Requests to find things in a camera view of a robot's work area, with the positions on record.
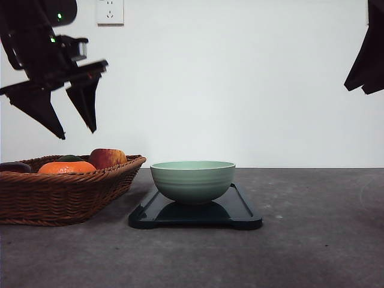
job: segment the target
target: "wicker basket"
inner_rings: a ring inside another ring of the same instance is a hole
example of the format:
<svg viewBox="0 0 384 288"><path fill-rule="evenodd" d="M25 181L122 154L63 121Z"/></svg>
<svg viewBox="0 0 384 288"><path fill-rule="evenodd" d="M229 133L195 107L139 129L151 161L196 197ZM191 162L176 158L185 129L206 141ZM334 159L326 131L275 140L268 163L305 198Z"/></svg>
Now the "wicker basket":
<svg viewBox="0 0 384 288"><path fill-rule="evenodd" d="M30 165L33 173L0 172L0 223L65 226L85 222L127 192L146 161L132 155L125 164L89 173L36 173L59 157L20 161Z"/></svg>

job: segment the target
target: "avocado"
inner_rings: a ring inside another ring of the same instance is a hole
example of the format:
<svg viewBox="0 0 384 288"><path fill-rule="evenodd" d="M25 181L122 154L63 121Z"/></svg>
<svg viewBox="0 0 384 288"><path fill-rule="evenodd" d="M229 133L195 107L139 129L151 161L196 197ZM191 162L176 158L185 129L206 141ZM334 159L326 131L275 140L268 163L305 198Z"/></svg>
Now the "avocado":
<svg viewBox="0 0 384 288"><path fill-rule="evenodd" d="M0 172L31 173L30 165L21 162L4 162L0 164Z"/></svg>
<svg viewBox="0 0 384 288"><path fill-rule="evenodd" d="M75 155L61 156L56 160L56 162L79 162L79 161L84 161L84 159L81 159L79 156L75 156Z"/></svg>

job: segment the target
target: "green bowl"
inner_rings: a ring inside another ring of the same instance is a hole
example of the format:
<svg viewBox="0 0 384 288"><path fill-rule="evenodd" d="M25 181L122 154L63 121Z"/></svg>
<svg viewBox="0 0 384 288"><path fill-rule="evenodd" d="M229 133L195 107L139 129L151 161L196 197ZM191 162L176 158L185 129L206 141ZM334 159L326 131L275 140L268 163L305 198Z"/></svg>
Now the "green bowl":
<svg viewBox="0 0 384 288"><path fill-rule="evenodd" d="M218 161L179 161L151 166L159 192L183 204L204 204L223 195L231 185L235 164Z"/></svg>

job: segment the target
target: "black tray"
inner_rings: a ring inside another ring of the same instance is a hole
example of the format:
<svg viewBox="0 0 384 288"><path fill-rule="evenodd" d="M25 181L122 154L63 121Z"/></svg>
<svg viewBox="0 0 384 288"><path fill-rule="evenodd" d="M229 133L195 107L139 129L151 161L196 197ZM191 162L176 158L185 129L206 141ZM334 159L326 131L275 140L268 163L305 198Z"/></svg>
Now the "black tray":
<svg viewBox="0 0 384 288"><path fill-rule="evenodd" d="M171 225L230 226L239 230L260 228L262 217L245 198L237 183L214 201L203 205L184 205L163 196L157 189L129 215L128 224L133 228L152 229Z"/></svg>

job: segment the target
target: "black robotic arm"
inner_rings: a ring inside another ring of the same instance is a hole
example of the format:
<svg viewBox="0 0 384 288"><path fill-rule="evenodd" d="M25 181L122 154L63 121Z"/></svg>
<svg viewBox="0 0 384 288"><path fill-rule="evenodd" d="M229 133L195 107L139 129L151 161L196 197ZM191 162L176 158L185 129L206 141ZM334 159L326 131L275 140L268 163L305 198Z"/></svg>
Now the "black robotic arm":
<svg viewBox="0 0 384 288"><path fill-rule="evenodd" d="M67 94L88 128L96 130L95 92L107 61L79 67L86 59L86 38L55 35L52 27L70 24L76 0L0 0L0 38L8 60L28 81L0 89L12 105L57 137L65 133L51 105L53 90L70 82Z"/></svg>

